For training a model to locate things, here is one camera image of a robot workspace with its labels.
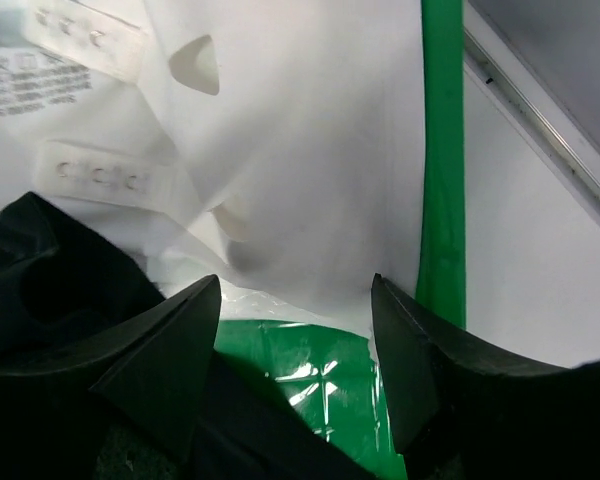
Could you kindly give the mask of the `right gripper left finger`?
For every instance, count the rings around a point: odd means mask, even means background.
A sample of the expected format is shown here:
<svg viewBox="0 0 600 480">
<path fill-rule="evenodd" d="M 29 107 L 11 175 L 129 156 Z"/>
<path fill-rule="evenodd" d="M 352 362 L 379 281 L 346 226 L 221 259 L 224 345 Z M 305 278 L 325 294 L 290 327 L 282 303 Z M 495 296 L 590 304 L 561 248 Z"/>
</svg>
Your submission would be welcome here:
<svg viewBox="0 0 600 480">
<path fill-rule="evenodd" d="M 0 364 L 0 463 L 93 463 L 127 420 L 186 460 L 219 321 L 208 275 L 84 340 Z"/>
</svg>

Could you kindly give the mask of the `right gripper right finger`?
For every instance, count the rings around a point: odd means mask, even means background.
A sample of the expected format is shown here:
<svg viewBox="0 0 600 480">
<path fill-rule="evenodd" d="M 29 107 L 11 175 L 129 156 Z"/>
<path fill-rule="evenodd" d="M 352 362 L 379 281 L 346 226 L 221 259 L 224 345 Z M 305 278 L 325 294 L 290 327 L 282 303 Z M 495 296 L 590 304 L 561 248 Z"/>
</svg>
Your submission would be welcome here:
<svg viewBox="0 0 600 480">
<path fill-rule="evenodd" d="M 491 344 L 376 275 L 375 344 L 397 450 L 428 439 L 476 447 L 515 438 L 600 451 L 600 360 L 565 368 Z"/>
</svg>

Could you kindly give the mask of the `black bra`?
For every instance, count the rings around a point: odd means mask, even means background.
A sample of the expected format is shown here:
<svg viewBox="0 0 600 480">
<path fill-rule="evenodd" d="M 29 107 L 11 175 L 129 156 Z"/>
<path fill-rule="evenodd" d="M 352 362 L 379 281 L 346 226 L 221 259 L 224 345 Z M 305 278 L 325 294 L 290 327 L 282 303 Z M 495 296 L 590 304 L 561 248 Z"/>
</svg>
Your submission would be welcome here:
<svg viewBox="0 0 600 480">
<path fill-rule="evenodd" d="M 0 364 L 84 340 L 165 297 L 104 237 L 27 193 L 0 211 Z M 117 419 L 93 463 L 0 463 L 0 479 L 366 479 L 271 383 L 246 382 L 215 348 L 185 461 Z"/>
</svg>

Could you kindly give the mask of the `white bra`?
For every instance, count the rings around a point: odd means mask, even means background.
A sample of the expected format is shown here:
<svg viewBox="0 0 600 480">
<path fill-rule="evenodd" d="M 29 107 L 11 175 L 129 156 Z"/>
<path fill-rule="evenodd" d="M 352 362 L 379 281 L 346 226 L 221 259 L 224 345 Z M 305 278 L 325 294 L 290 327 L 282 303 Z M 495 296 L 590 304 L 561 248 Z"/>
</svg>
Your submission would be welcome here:
<svg viewBox="0 0 600 480">
<path fill-rule="evenodd" d="M 0 1 L 0 209 L 25 192 L 228 318 L 359 334 L 413 292 L 425 173 L 416 1 Z"/>
</svg>

